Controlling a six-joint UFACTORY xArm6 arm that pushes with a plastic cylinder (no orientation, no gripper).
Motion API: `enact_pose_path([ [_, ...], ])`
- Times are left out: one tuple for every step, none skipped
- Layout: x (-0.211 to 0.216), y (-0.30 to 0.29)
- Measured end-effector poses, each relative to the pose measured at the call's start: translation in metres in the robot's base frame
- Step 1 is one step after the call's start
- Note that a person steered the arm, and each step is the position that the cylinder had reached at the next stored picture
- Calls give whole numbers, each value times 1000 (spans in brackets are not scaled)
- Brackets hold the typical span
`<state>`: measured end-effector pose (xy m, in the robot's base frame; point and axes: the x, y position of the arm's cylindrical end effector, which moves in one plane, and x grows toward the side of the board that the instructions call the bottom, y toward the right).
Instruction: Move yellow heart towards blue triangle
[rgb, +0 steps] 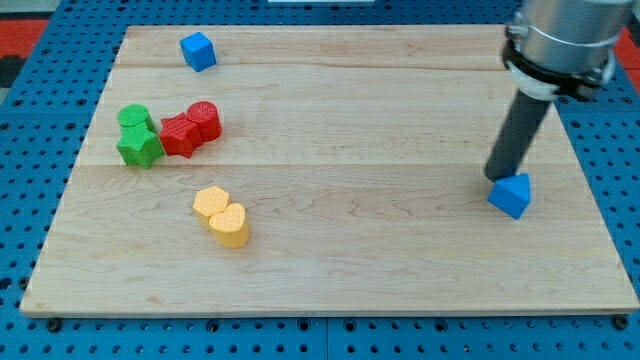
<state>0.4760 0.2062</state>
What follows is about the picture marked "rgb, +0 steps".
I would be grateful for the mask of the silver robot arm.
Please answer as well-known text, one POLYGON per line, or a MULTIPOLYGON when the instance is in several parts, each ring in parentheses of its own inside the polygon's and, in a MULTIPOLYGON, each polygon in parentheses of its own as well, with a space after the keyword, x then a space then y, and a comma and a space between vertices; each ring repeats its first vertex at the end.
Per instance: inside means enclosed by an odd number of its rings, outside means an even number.
POLYGON ((506 25, 502 58, 525 95, 595 97, 615 70, 614 45, 634 0, 528 0, 506 25))

